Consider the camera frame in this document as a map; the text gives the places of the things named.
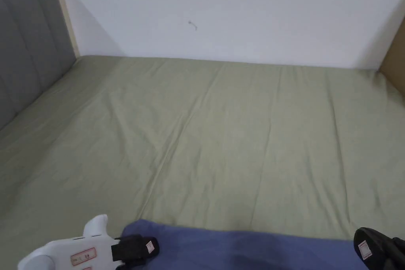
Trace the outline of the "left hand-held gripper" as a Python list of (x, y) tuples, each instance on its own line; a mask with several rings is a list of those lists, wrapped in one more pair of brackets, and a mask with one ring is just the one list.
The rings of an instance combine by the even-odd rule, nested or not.
[(107, 234), (108, 216), (88, 221), (83, 235), (51, 241), (21, 259), (19, 270), (115, 270), (121, 265), (144, 266), (157, 257), (160, 245), (155, 237), (133, 234), (121, 238), (123, 261), (114, 261), (112, 246), (119, 240)]

